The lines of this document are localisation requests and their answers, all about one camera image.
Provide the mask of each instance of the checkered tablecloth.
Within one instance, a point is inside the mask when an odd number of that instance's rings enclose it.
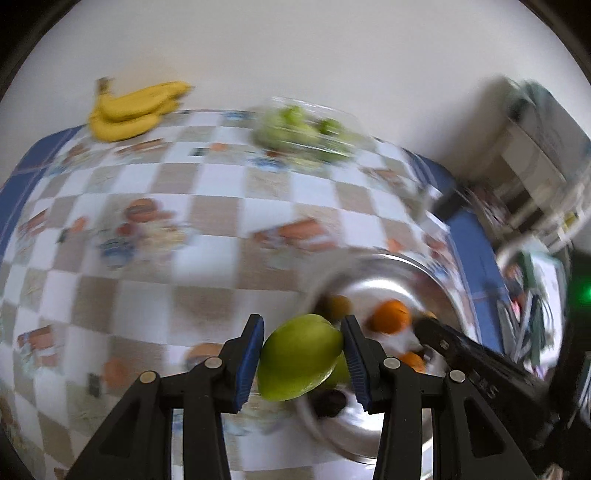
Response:
[[[72,465],[140,372],[185,371],[193,345],[237,336],[250,313],[263,316],[267,334],[292,316],[305,282],[294,265],[270,267],[251,233],[313,217],[342,247],[387,249],[393,239],[429,257],[402,201],[360,168],[389,168],[415,181],[404,150],[375,141],[342,166],[286,167],[253,146],[250,121],[248,112],[177,112],[118,144],[96,142],[82,128],[28,198],[0,267],[0,414],[37,479],[54,479]],[[148,141],[155,141],[149,149],[128,148]],[[142,197],[192,233],[168,255],[110,269],[98,248],[100,233]],[[76,227],[79,219],[83,228]],[[447,270],[471,331],[453,252]],[[39,333],[46,326],[50,340]],[[35,340],[29,332],[38,332]],[[117,386],[104,382],[111,359],[125,367],[126,380]],[[94,395],[89,374],[99,382]],[[232,478],[372,475],[372,468],[312,440],[289,406],[257,395],[238,417],[225,419],[225,431]],[[175,479],[182,478],[176,432]]]

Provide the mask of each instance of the clear plastic container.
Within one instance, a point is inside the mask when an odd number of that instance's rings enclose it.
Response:
[[[365,135],[351,114],[291,98],[273,97],[257,116],[255,142],[305,160],[350,160]]]

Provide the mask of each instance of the silver screw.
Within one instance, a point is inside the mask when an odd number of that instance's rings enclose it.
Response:
[[[211,369],[220,368],[222,366],[222,363],[222,359],[218,356],[211,356],[207,360],[205,360],[205,366]]]
[[[152,383],[154,380],[156,380],[156,373],[151,370],[148,370],[139,376],[139,381],[142,383]]]
[[[396,370],[397,368],[400,368],[400,360],[393,356],[389,356],[386,360],[384,360],[384,366],[391,370]]]
[[[466,374],[461,370],[452,370],[449,372],[449,378],[455,383],[464,383],[464,380],[466,380]]]

